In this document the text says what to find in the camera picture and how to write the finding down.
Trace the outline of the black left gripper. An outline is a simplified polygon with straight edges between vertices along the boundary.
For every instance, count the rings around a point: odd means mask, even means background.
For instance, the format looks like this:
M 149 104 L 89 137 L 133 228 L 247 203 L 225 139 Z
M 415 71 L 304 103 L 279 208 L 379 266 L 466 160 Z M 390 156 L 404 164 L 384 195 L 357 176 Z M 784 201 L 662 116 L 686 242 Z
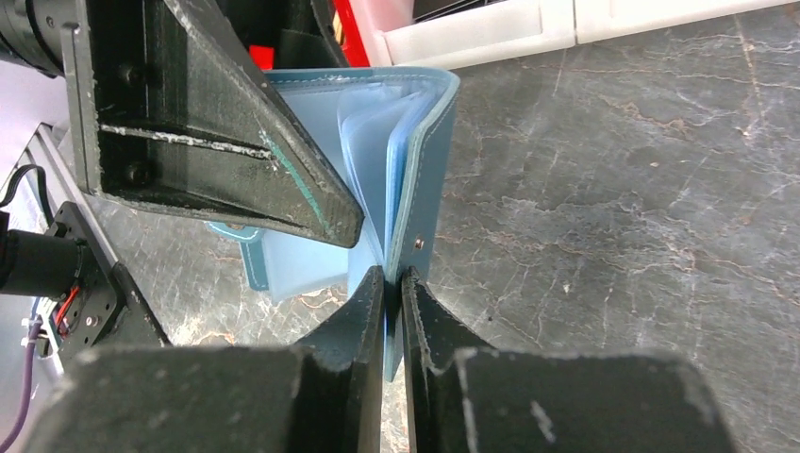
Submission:
M 100 192 L 98 1 L 1 3 L 1 144 L 20 150 L 46 120 L 70 119 L 76 181 Z

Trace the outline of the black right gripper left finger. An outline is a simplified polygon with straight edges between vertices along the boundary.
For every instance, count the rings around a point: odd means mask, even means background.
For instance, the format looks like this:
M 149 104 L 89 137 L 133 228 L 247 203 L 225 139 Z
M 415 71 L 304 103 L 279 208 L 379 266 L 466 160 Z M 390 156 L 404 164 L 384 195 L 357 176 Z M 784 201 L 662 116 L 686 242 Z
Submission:
M 384 276 L 283 347 L 107 346 L 79 355 L 28 452 L 376 452 Z

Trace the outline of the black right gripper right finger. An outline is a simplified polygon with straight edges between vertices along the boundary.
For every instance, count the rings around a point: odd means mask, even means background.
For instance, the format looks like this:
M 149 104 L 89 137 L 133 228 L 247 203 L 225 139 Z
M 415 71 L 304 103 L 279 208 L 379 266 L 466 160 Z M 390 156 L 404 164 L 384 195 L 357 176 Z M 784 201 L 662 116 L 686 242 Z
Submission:
M 524 351 L 488 344 L 401 280 L 414 452 L 732 452 L 716 400 L 687 360 L 650 349 Z

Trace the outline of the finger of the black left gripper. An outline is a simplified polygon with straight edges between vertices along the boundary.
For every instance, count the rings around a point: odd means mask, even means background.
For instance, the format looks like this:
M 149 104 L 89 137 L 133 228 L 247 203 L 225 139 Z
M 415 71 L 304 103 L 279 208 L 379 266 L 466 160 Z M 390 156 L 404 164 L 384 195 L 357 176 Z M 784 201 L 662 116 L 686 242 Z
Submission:
M 214 1 L 88 3 L 87 189 L 348 248 L 363 222 Z
M 217 3 L 260 69 L 347 68 L 334 32 L 334 4 L 320 0 Z

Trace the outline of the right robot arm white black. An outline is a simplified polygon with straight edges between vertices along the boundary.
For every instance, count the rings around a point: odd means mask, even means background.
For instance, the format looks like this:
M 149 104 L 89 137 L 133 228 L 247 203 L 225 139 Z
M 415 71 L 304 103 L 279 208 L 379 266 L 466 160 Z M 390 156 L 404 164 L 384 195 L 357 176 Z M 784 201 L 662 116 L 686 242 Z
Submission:
M 282 348 L 174 347 L 79 207 L 43 207 L 43 234 L 1 216 L 1 292 L 33 296 L 18 419 L 33 362 L 67 376 L 27 452 L 376 452 L 385 301 L 402 306 L 413 452 L 731 452 L 698 371 L 665 353 L 531 353 L 490 346 L 409 268 L 371 268 L 350 299 Z

